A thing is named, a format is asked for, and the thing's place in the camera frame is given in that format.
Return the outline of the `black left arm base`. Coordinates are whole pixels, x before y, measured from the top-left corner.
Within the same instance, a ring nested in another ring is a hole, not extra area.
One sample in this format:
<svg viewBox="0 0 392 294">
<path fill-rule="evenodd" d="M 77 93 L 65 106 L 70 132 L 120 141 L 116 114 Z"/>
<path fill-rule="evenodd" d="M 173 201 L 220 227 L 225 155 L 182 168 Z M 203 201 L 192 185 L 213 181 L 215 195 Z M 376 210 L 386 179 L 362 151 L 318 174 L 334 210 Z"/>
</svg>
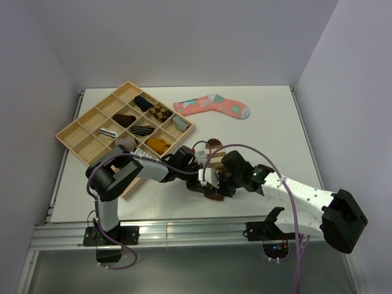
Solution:
<svg viewBox="0 0 392 294">
<path fill-rule="evenodd" d="M 115 241 L 123 245 L 137 245 L 139 237 L 139 226 L 120 226 L 106 234 Z M 114 246 L 115 243 L 110 241 L 95 225 L 87 227 L 83 238 L 84 247 L 103 247 Z M 96 249 L 96 260 L 100 263 L 117 263 L 123 256 L 124 249 Z"/>
</svg>

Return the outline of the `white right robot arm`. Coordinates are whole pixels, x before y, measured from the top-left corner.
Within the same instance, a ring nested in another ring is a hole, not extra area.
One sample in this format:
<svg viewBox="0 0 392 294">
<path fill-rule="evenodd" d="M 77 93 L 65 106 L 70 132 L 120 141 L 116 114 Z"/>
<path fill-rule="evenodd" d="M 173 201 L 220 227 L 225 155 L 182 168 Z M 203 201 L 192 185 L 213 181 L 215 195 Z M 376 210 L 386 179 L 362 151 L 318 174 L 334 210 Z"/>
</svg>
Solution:
<svg viewBox="0 0 392 294">
<path fill-rule="evenodd" d="M 248 224 L 249 241 L 310 235 L 322 237 L 335 250 L 349 254 L 368 224 L 353 195 L 344 189 L 313 188 L 278 175 L 266 165 L 253 166 L 237 151 L 226 154 L 221 162 L 222 171 L 211 170 L 204 176 L 217 194 L 231 197 L 243 188 L 287 203 L 287 207 L 274 207 L 263 221 Z"/>
</svg>

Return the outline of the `white black striped sock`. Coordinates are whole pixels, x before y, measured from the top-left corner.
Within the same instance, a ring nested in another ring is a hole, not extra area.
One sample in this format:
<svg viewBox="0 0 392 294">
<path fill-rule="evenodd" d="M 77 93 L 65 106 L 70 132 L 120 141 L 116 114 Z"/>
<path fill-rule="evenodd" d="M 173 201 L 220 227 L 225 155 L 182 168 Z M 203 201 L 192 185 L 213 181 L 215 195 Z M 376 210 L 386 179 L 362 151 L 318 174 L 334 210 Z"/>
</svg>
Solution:
<svg viewBox="0 0 392 294">
<path fill-rule="evenodd" d="M 151 158 L 151 159 L 154 158 L 154 156 L 150 155 L 149 153 L 147 153 L 145 150 L 143 150 L 141 148 L 136 148 L 133 151 L 133 153 L 140 156 L 140 157 L 147 157 L 147 158 Z"/>
</svg>

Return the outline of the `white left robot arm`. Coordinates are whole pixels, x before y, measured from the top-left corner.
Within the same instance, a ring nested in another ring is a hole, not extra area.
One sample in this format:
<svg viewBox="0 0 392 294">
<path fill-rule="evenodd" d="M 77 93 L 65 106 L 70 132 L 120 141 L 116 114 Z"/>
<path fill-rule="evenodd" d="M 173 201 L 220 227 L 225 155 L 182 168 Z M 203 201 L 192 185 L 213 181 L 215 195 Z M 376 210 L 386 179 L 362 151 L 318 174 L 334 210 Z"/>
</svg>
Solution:
<svg viewBox="0 0 392 294">
<path fill-rule="evenodd" d="M 158 158 L 130 152 L 119 145 L 88 167 L 86 190 L 94 199 L 97 237 L 104 244 L 113 244 L 119 237 L 118 198 L 135 179 L 151 179 L 167 183 L 181 179 L 198 181 L 203 168 L 195 159 L 193 149 L 180 147 L 175 153 Z"/>
</svg>

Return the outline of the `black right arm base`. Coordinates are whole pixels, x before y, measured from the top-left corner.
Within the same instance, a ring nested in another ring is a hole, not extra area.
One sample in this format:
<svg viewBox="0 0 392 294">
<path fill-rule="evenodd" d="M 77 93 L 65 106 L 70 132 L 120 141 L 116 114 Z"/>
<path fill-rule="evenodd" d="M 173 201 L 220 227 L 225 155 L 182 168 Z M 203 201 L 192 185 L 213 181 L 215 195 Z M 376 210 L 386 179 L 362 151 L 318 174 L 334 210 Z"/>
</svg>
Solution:
<svg viewBox="0 0 392 294">
<path fill-rule="evenodd" d="M 242 235 L 250 242 L 261 241 L 263 253 L 278 261 L 290 256 L 289 242 L 295 240 L 295 234 L 283 233 L 274 221 L 273 217 L 268 216 L 262 221 L 247 222 Z"/>
</svg>

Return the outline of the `brown striped sock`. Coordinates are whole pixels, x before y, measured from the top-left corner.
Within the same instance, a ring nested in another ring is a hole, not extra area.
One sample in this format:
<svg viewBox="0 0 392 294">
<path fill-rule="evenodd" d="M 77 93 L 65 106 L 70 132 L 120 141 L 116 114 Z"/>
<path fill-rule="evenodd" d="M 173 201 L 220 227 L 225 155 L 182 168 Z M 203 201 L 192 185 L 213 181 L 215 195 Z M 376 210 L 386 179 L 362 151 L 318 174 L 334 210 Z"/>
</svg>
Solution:
<svg viewBox="0 0 392 294">
<path fill-rule="evenodd" d="M 207 143 L 209 144 L 212 153 L 215 152 L 215 150 L 223 147 L 223 144 L 216 138 L 209 139 Z M 219 152 L 215 153 L 215 155 L 210 160 L 208 167 L 214 169 L 215 172 L 226 172 L 227 169 L 223 166 L 221 162 L 222 158 L 225 155 L 225 149 L 221 149 Z M 224 201 L 224 196 L 221 195 L 204 194 L 204 197 L 215 202 Z"/>
</svg>

